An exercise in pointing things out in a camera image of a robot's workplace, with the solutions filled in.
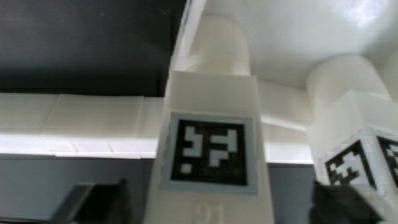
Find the black panel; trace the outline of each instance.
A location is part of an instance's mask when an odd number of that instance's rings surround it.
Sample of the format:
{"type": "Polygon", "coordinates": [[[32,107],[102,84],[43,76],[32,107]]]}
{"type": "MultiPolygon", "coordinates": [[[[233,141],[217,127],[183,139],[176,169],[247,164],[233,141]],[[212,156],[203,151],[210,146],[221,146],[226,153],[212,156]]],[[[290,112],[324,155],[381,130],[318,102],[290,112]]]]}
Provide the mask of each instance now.
{"type": "Polygon", "coordinates": [[[0,92],[164,95],[185,0],[0,5],[0,92]]]}
{"type": "Polygon", "coordinates": [[[384,219],[350,186],[315,183],[311,224],[377,224],[384,219]]]}
{"type": "Polygon", "coordinates": [[[242,124],[180,121],[171,179],[247,186],[246,128],[242,124]],[[185,155],[187,148],[192,148],[196,144],[187,140],[187,127],[194,128],[196,136],[203,138],[201,155],[198,156],[185,155]],[[228,130],[237,132],[237,152],[228,151],[228,144],[212,141],[212,136],[228,136],[228,130]],[[226,155],[217,166],[210,165],[212,151],[219,151],[226,155]],[[182,171],[183,166],[190,167],[190,172],[182,171]]]}

